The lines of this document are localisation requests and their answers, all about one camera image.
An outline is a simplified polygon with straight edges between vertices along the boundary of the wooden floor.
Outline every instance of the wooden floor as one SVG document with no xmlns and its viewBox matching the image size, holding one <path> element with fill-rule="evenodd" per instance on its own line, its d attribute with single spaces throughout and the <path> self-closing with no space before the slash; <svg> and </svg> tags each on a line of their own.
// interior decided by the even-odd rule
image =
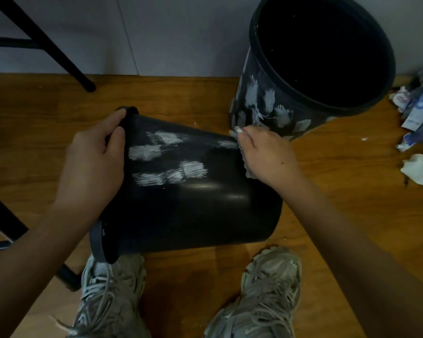
<svg viewBox="0 0 423 338">
<path fill-rule="evenodd" d="M 55 196 L 64 150 L 75 132 L 118 106 L 135 105 L 144 115 L 227 133 L 238 84 L 235 78 L 93 79 L 97 91 L 88 94 L 69 76 L 0 75 L 0 199 L 29 227 Z M 337 207 L 423 281 L 423 187 L 413 182 L 405 187 L 399 171 L 412 153 L 394 148 L 404 133 L 396 109 L 383 100 L 293 145 L 305 173 Z M 286 207 L 266 242 L 147 254 L 141 312 L 152 335 L 201 337 L 220 307 L 238 294 L 251 257 L 269 244 L 286 245 L 302 259 L 303 293 L 294 318 L 298 338 L 364 336 L 328 267 Z M 83 240 L 67 263 L 79 271 L 89 254 Z M 13 337 L 64 337 L 49 315 L 70 324 L 79 296 L 54 279 Z"/>
</svg>

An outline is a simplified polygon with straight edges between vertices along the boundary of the leg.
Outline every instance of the leg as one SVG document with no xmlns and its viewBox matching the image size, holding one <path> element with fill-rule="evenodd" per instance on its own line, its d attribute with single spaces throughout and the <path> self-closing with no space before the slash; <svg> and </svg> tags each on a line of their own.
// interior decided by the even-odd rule
<svg viewBox="0 0 423 338">
<path fill-rule="evenodd" d="M 240 297 L 216 314 L 204 338 L 294 338 L 300 282 L 298 256 L 285 247 L 263 250 L 243 273 Z"/>
<path fill-rule="evenodd" d="M 70 73 L 87 92 L 93 92 L 96 89 L 94 83 L 69 60 L 17 3 L 13 0 L 0 0 L 0 11 L 33 39 L 41 49 L 45 50 L 63 69 Z"/>
<path fill-rule="evenodd" d="M 150 338 L 137 310 L 145 286 L 141 255 L 119 257 L 113 265 L 91 256 L 82 276 L 82 299 L 72 326 L 56 320 L 69 337 Z"/>
<path fill-rule="evenodd" d="M 9 242 L 14 242 L 27 231 L 28 228 L 24 223 L 22 223 L 19 218 L 0 201 L 0 233 L 2 233 Z M 6 242 L 0 242 L 0 250 L 6 249 L 6 247 Z M 56 276 L 73 292 L 80 289 L 80 275 L 75 274 L 66 265 L 62 265 Z"/>
</svg>

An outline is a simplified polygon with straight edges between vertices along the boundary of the chair leg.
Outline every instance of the chair leg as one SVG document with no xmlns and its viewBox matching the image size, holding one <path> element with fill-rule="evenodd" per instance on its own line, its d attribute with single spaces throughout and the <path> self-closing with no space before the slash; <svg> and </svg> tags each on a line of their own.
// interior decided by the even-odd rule
<svg viewBox="0 0 423 338">
<path fill-rule="evenodd" d="M 4 235 L 10 242 L 14 242 L 19 239 L 24 233 L 28 231 L 28 228 L 17 218 L 5 204 L 0 201 L 0 233 Z M 71 291 L 77 291 L 81 285 L 81 275 L 75 274 L 68 266 L 62 265 L 59 271 L 56 273 L 58 279 L 60 279 L 68 289 Z"/>
<path fill-rule="evenodd" d="M 45 50 L 63 69 L 70 73 L 87 92 L 96 90 L 89 80 L 57 45 L 13 0 L 0 0 L 0 11 L 25 32 L 38 46 Z"/>
</svg>

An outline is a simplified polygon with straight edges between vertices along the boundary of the gray sneaker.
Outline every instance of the gray sneaker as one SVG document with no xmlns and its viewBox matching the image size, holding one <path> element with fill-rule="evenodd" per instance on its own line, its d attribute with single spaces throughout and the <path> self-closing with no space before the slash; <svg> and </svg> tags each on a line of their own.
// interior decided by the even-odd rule
<svg viewBox="0 0 423 338">
<path fill-rule="evenodd" d="M 68 338 L 150 338 L 137 310 L 145 286 L 141 255 L 121 256 L 113 265 L 90 257 L 82 274 L 82 299 L 73 326 L 58 320 Z"/>
<path fill-rule="evenodd" d="M 281 246 L 263 250 L 243 273 L 240 297 L 216 314 L 204 338 L 293 338 L 300 282 L 297 255 Z"/>
</svg>

